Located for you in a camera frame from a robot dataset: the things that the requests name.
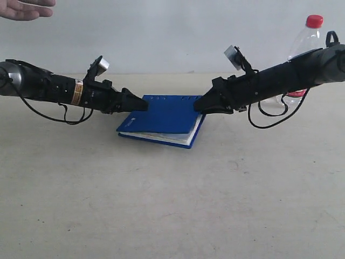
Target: notebook cover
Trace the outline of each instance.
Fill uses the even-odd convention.
[[[128,139],[135,139],[135,140],[142,140],[142,141],[146,141],[146,142],[152,142],[155,144],[161,144],[161,145],[166,145],[166,146],[173,146],[173,147],[180,147],[180,148],[185,148],[185,149],[191,149],[193,147],[193,144],[195,142],[196,137],[199,134],[199,130],[205,120],[206,115],[203,115],[200,123],[195,131],[195,134],[192,138],[192,141],[190,143],[190,145],[183,145],[183,144],[176,144],[176,143],[171,143],[171,142],[167,142],[167,141],[159,141],[159,140],[153,140],[153,139],[146,139],[146,138],[139,138],[139,137],[135,137],[135,136],[128,136],[128,135],[123,135],[121,133],[119,133],[119,136],[124,137],[124,138],[128,138]]]
[[[193,107],[200,97],[145,95],[148,110],[131,112],[116,131],[187,134],[200,115]]]

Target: red bottle cap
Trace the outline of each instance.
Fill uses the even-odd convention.
[[[318,29],[321,28],[323,17],[321,15],[309,15],[307,18],[307,27]]]

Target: human hand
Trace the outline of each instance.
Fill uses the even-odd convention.
[[[0,17],[15,21],[32,21],[51,17],[56,0],[0,0]]]

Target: plastic bottle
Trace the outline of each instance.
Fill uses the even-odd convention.
[[[296,37],[290,53],[288,55],[288,60],[291,60],[295,56],[303,54],[307,51],[318,49],[323,47],[323,42],[320,38],[320,28],[323,24],[323,17],[320,15],[309,15],[305,28],[298,34]],[[297,92],[288,93],[284,96],[284,102],[289,106],[295,106],[300,103],[306,90],[300,90]],[[284,105],[281,102],[282,95],[277,96],[277,101],[281,105]]]

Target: blue notebook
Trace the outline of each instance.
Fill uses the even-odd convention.
[[[205,119],[194,111],[201,96],[145,95],[148,111],[134,111],[117,128],[119,136],[191,148]]]

